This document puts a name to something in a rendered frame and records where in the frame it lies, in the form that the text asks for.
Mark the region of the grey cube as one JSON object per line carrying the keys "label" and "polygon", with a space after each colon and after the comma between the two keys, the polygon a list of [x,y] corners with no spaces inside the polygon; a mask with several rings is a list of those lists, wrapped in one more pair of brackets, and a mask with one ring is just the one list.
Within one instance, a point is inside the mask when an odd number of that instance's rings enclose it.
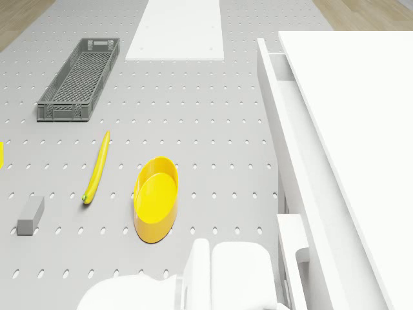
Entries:
{"label": "grey cube", "polygon": [[32,236],[45,209],[43,196],[30,196],[17,220],[17,234]]}

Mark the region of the white board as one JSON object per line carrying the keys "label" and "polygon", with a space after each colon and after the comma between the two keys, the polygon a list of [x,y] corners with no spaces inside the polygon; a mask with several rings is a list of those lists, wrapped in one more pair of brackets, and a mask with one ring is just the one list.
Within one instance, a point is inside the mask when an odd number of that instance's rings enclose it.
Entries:
{"label": "white board", "polygon": [[127,61],[222,61],[220,0],[148,0]]}

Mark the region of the yellow bowl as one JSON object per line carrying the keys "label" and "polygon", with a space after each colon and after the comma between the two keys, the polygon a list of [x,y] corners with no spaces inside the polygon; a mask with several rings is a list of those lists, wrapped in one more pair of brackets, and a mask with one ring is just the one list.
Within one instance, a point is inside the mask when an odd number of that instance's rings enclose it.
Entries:
{"label": "yellow bowl", "polygon": [[171,230],[177,216],[179,178],[176,166],[158,156],[146,163],[134,187],[134,227],[146,243],[157,243]]}

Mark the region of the banana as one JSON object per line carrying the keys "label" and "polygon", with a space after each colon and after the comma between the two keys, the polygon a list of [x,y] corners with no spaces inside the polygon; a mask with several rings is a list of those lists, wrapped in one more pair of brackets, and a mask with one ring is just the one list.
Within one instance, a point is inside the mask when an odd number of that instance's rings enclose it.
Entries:
{"label": "banana", "polygon": [[98,157],[97,157],[97,161],[96,161],[96,164],[95,164],[95,167],[94,167],[94,171],[92,173],[92,177],[90,179],[90,182],[88,184],[88,187],[87,187],[84,195],[82,195],[82,201],[85,205],[88,205],[89,203],[91,203],[92,200],[94,199],[95,194],[96,194],[97,187],[99,185],[101,175],[103,173],[103,169],[104,169],[104,166],[105,166],[105,161],[106,161],[106,157],[107,157],[107,153],[108,153],[109,142],[110,142],[110,131],[108,130],[105,133],[105,136],[103,138],[101,148],[99,150],[99,154],[98,154]]}

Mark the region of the dark grey basket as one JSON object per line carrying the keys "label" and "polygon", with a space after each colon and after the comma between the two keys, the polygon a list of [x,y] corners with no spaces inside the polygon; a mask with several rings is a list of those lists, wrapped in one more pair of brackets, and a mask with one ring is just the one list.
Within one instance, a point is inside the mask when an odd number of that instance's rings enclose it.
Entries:
{"label": "dark grey basket", "polygon": [[37,103],[38,121],[89,121],[119,55],[119,39],[82,38]]}

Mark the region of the white cabinet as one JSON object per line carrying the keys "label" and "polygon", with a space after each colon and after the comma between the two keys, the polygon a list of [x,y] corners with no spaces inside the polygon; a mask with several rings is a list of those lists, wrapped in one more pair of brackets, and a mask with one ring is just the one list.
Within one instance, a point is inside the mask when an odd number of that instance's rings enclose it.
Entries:
{"label": "white cabinet", "polygon": [[279,40],[388,310],[413,310],[413,31]]}

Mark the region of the white drawer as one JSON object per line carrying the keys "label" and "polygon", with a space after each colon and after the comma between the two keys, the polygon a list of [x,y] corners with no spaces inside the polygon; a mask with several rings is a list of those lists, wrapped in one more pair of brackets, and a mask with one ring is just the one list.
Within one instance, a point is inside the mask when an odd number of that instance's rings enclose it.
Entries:
{"label": "white drawer", "polygon": [[291,310],[388,310],[290,63],[257,41],[278,164],[279,271]]}

